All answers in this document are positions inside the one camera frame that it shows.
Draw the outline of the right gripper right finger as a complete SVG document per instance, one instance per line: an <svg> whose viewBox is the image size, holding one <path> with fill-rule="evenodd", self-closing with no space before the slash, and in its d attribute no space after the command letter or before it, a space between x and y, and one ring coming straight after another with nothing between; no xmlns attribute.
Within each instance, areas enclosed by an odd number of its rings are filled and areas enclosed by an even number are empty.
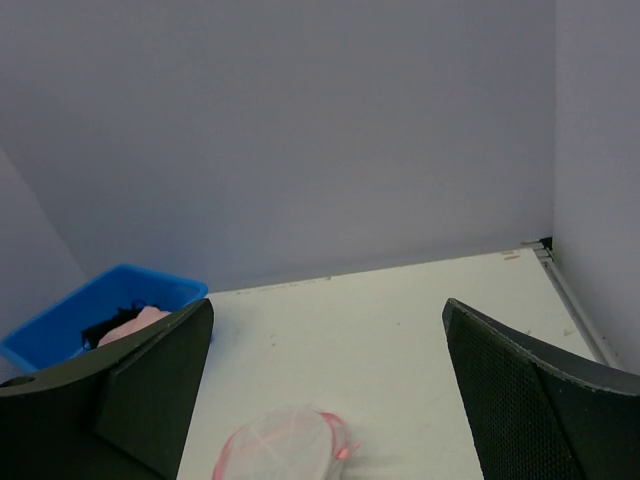
<svg viewBox="0 0 640 480"><path fill-rule="evenodd" d="M636 479L639 377L449 299L449 356L486 479Z"/></svg>

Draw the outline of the white mesh laundry bag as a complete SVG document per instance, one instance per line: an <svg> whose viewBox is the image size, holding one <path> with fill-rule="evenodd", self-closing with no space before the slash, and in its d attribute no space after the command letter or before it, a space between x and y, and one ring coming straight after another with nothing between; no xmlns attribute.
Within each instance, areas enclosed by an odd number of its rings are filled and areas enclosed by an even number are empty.
<svg viewBox="0 0 640 480"><path fill-rule="evenodd" d="M339 479L359 448L344 420L313 406L272 410L225 442L214 479Z"/></svg>

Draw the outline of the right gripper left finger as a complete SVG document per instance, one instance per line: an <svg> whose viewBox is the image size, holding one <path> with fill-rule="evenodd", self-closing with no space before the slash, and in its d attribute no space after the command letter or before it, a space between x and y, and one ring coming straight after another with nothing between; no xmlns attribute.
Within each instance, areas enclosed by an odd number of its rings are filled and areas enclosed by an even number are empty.
<svg viewBox="0 0 640 480"><path fill-rule="evenodd" d="M214 326L195 301L1 385L4 479L174 479Z"/></svg>

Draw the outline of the blue plastic bin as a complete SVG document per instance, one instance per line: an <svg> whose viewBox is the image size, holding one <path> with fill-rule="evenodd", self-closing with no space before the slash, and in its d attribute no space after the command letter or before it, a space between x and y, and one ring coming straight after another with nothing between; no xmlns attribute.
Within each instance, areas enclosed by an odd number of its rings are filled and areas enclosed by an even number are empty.
<svg viewBox="0 0 640 480"><path fill-rule="evenodd" d="M206 284L122 264L98 275L1 340L1 355L23 372L35 372L86 352L81 331L134 301L174 312L206 296Z"/></svg>

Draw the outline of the black bra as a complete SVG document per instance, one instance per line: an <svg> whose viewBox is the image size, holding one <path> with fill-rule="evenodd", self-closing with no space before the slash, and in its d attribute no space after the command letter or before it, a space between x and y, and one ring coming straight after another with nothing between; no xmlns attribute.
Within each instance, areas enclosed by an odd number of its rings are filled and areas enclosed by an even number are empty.
<svg viewBox="0 0 640 480"><path fill-rule="evenodd" d="M122 322L130 320L136 316L136 314L144 307L144 306L155 306L156 305L147 305L142 301L134 301L130 307L118 307L117 313L111 317L110 319L99 322L95 325L87 327L86 329L81 331L81 343L82 348L86 351L94 350L99 348L97 343L102 335L104 335L109 327L117 326Z"/></svg>

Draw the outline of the pink bra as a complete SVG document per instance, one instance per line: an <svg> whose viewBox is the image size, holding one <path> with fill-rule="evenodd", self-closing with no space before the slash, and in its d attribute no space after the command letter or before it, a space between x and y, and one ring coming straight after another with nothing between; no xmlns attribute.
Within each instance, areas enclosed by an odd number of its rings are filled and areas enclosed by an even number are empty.
<svg viewBox="0 0 640 480"><path fill-rule="evenodd" d="M136 333L137 331L163 319L169 314L169 311L161 310L155 306L144 306L134 318L122 322L117 326L109 327L107 332L99 339L97 346L102 347L123 337Z"/></svg>

